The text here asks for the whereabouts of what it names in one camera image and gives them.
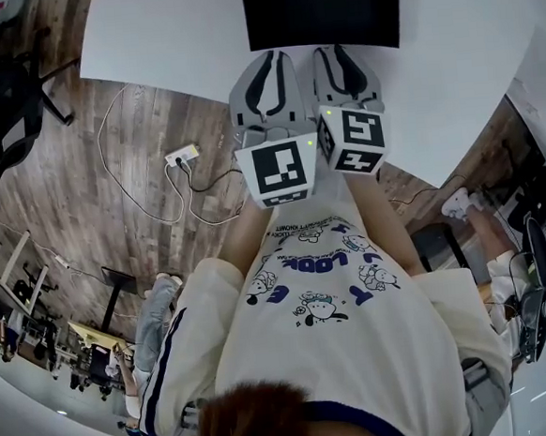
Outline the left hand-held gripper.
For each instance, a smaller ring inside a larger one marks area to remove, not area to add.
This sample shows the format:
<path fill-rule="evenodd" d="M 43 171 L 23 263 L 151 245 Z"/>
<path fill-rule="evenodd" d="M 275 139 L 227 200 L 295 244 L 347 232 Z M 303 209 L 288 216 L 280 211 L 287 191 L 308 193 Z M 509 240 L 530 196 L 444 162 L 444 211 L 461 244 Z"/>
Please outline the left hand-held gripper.
<path fill-rule="evenodd" d="M 296 70 L 290 56 L 277 53 L 277 104 L 265 115 L 259 109 L 273 51 L 259 55 L 242 72 L 230 92 L 229 106 L 237 166 L 254 201 L 262 208 L 293 203 L 311 196 L 317 159 L 317 133 L 305 115 Z"/>

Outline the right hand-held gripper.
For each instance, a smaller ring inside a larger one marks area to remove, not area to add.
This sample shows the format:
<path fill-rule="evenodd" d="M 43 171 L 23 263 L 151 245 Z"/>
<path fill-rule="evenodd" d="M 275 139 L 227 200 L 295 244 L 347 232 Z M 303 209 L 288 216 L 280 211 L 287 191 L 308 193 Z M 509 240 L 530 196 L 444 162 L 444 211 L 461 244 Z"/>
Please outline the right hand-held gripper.
<path fill-rule="evenodd" d="M 385 109 L 379 78 L 342 45 L 318 47 L 312 55 L 315 93 L 323 104 L 317 139 L 329 170 L 376 175 L 390 151 L 389 125 L 377 112 Z M 350 99 L 360 109 L 337 107 Z"/>

